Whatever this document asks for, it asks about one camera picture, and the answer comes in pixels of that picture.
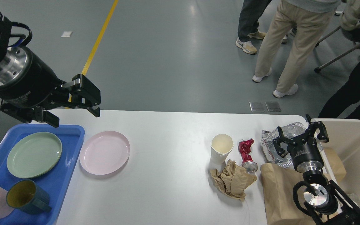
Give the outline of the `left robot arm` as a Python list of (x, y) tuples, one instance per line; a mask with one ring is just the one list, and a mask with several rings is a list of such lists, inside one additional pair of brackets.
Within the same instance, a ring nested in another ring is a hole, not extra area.
[(83, 74), (59, 79), (27, 44), (31, 29), (0, 12), (0, 110), (22, 123), (32, 121), (59, 127), (50, 112), (59, 107), (86, 109), (100, 116), (101, 91)]

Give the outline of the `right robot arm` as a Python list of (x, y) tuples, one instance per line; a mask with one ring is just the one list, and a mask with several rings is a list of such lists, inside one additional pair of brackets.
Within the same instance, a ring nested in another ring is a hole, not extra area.
[(329, 137), (322, 121), (312, 121), (306, 114), (307, 129), (288, 138), (277, 127), (278, 137), (272, 142), (278, 155), (287, 155), (303, 180), (294, 185), (292, 194), (296, 207), (310, 216), (317, 225), (360, 225), (360, 208), (336, 184), (323, 174), (324, 160), (318, 143), (328, 143)]

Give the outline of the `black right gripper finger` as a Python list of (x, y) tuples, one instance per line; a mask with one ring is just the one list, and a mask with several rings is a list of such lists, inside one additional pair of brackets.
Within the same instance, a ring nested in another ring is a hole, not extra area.
[(281, 147), (281, 143), (293, 144), (293, 140), (284, 136), (284, 133), (283, 133), (283, 130), (281, 127), (278, 126), (277, 130), (278, 130), (279, 136), (276, 137), (272, 142), (273, 142), (273, 146), (274, 146), (277, 154), (280, 157), (284, 158), (284, 157), (286, 157), (286, 155), (288, 153), (286, 153), (286, 150)]
[(306, 114), (305, 117), (306, 121), (308, 122), (308, 127), (304, 132), (304, 137), (306, 137), (306, 140), (308, 137), (312, 137), (319, 143), (328, 143), (330, 140), (323, 122), (312, 121), (312, 118), (309, 114)]

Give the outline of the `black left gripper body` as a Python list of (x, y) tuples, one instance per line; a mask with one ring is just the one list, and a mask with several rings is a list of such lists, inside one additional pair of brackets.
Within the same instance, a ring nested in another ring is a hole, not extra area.
[(62, 84), (28, 47), (9, 47), (0, 62), (0, 98), (17, 108), (41, 104)]

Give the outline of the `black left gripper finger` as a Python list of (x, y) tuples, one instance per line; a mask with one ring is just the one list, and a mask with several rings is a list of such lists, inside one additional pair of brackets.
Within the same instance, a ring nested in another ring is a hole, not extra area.
[(37, 105), (32, 108), (18, 108), (8, 102), (1, 102), (0, 111), (22, 123), (36, 121), (39, 123), (47, 123), (55, 128), (59, 127), (59, 118), (45, 110), (42, 106)]
[(100, 117), (101, 91), (83, 74), (77, 74), (70, 82), (54, 88), (43, 101), (46, 110), (59, 107), (81, 108)]

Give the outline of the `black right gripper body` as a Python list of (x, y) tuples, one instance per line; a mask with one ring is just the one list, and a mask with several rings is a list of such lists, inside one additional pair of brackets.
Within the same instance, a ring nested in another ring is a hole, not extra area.
[(303, 136), (302, 134), (291, 138), (288, 144), (288, 152), (291, 155), (294, 169), (297, 172), (320, 170), (324, 161), (319, 153), (318, 143), (314, 137)]

